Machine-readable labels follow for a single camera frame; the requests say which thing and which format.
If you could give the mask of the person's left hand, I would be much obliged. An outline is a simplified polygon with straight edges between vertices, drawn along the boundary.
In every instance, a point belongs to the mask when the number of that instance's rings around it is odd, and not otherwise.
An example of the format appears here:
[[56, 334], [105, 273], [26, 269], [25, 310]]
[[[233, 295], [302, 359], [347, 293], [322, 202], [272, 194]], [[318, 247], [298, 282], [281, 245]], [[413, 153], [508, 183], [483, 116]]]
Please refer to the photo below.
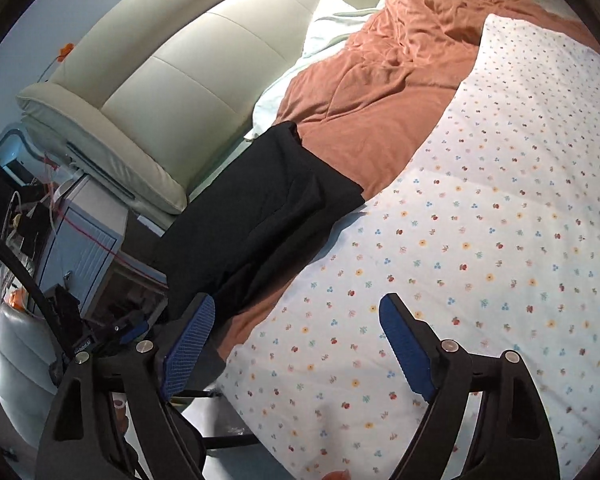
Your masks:
[[129, 417], [126, 412], [126, 396], [123, 393], [114, 392], [111, 395], [111, 399], [118, 431], [124, 436], [129, 429]]

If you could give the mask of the person's right hand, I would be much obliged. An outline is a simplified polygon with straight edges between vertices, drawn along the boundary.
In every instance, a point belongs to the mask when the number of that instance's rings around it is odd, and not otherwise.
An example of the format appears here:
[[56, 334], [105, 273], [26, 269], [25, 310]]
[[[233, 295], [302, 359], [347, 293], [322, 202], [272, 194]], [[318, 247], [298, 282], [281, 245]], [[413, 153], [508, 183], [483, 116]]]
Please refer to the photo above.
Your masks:
[[325, 474], [323, 480], [351, 480], [351, 474], [347, 469], [336, 470]]

